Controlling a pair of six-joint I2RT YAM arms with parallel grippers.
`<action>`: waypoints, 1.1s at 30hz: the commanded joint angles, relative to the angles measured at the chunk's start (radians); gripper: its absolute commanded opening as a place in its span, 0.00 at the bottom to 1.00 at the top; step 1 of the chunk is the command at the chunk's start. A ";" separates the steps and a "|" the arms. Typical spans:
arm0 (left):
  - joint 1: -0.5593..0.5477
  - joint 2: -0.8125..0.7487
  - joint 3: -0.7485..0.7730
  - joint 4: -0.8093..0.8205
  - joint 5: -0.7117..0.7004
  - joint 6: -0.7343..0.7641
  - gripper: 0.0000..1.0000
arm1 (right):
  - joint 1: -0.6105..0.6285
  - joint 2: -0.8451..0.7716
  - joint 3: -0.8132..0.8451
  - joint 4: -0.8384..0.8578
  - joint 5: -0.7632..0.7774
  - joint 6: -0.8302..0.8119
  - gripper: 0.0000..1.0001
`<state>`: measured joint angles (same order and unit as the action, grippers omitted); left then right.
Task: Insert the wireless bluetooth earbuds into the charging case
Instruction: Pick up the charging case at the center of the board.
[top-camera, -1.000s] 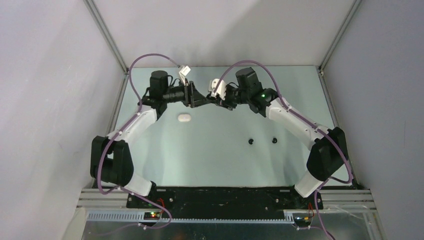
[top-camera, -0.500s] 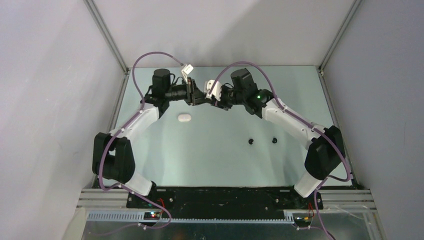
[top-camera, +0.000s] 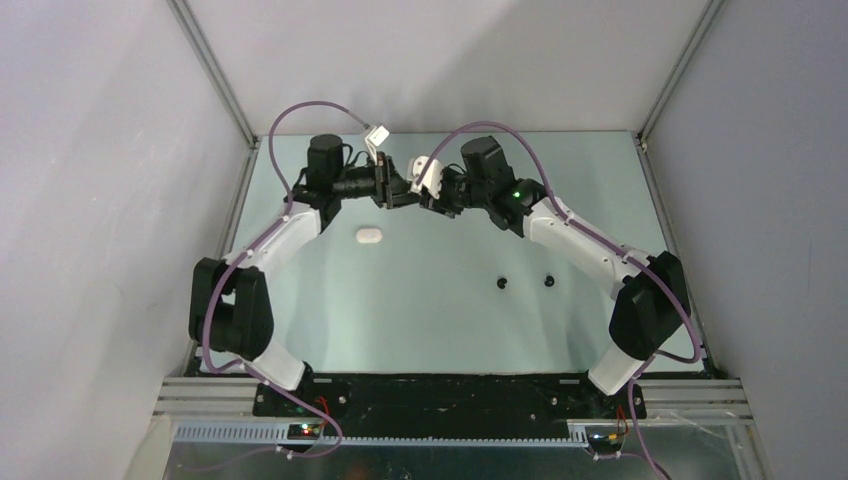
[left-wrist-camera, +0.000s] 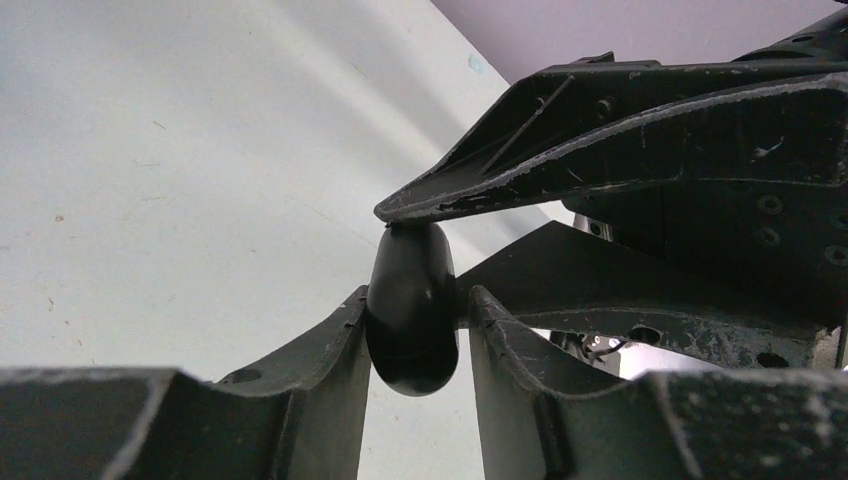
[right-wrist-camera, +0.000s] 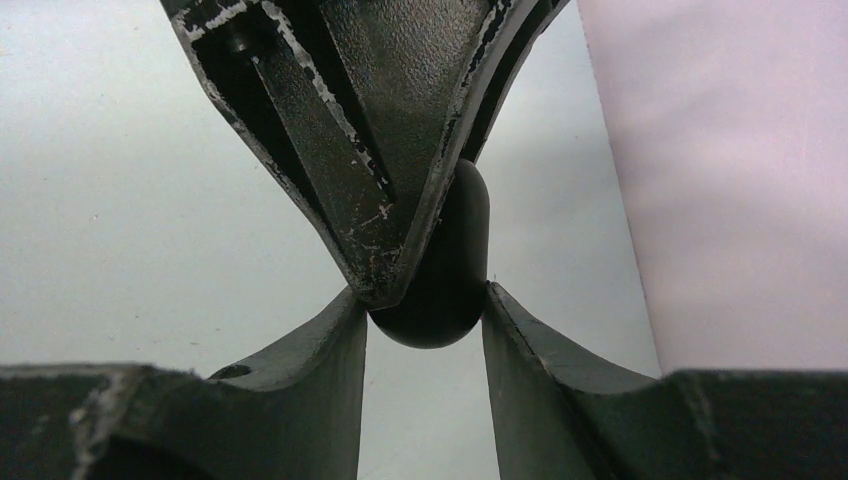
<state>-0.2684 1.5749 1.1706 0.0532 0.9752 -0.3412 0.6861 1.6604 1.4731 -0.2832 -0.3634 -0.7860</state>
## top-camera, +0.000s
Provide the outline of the white earbud charging case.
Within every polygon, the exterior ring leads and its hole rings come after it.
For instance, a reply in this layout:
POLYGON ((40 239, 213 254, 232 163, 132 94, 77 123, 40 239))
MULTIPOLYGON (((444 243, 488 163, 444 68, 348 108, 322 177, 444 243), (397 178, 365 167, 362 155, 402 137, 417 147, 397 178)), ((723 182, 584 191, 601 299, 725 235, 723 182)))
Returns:
POLYGON ((380 228, 365 227, 360 228, 355 233, 355 239, 359 244, 373 245, 383 240, 383 232, 380 228))

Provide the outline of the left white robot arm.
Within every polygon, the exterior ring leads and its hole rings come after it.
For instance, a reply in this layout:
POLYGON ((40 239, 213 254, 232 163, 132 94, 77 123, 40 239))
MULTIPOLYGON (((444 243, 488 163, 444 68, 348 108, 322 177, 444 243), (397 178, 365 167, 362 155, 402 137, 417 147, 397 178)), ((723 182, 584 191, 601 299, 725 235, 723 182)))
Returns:
POLYGON ((343 201, 370 198, 384 209, 402 208, 440 187, 442 167, 426 156, 399 173, 380 149, 387 136, 383 127, 366 131, 362 165, 347 161, 351 147, 340 136, 312 137, 301 177, 287 186, 283 206, 264 229, 244 247, 220 259, 203 258, 194 268, 188 333, 202 348, 208 370, 223 370, 214 365, 213 352, 233 355, 232 366, 280 388, 277 402, 292 416, 312 411, 316 390, 303 381, 307 363, 274 338, 271 275, 330 226, 343 201))

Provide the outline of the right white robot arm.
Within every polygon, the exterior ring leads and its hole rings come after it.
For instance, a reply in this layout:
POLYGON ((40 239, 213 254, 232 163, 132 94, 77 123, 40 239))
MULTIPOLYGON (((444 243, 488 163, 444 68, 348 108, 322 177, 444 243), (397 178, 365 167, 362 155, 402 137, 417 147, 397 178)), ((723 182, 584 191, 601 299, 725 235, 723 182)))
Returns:
POLYGON ((620 390, 690 322, 691 306, 681 261, 664 251, 651 255, 604 234, 570 210, 544 184, 516 177, 492 136, 460 149, 456 171, 419 156, 408 164, 412 193, 426 210, 453 218, 466 209, 485 211, 499 229, 563 255, 614 302, 610 342, 588 370, 581 392, 585 411, 606 418, 622 403, 620 390))

